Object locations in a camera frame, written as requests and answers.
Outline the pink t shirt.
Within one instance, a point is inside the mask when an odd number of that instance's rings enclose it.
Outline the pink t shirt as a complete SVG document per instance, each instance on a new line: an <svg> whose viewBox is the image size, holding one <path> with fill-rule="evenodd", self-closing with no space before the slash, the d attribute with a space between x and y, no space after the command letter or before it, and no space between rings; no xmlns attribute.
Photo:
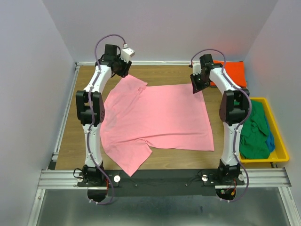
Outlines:
<svg viewBox="0 0 301 226"><path fill-rule="evenodd" d="M110 91L104 107L103 149L129 176L152 148L214 150L203 94L193 94L190 84L149 86L129 75Z"/></svg>

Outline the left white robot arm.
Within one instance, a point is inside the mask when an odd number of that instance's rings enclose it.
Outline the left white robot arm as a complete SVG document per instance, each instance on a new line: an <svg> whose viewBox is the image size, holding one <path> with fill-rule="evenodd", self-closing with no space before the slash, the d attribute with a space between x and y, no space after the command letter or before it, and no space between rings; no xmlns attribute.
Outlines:
<svg viewBox="0 0 301 226"><path fill-rule="evenodd" d="M100 127L105 117L102 92L108 80L115 75L126 77L135 51L126 43L120 48L106 44L104 54L96 58L95 71L87 86L76 92L77 118L85 135L85 164L78 176L79 186L103 186L103 158L100 147Z"/></svg>

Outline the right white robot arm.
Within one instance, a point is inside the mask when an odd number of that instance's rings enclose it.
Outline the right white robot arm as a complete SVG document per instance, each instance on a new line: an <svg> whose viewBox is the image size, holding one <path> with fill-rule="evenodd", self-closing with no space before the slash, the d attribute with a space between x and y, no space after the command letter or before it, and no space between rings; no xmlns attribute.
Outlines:
<svg viewBox="0 0 301 226"><path fill-rule="evenodd" d="M214 63L210 54L201 56L199 63L191 64L190 79L194 94L208 88L211 82L222 94L219 117L224 127L223 153L218 168L201 171L206 186L229 185L241 176L239 139L243 124L252 110L249 91L238 86L224 67L225 64Z"/></svg>

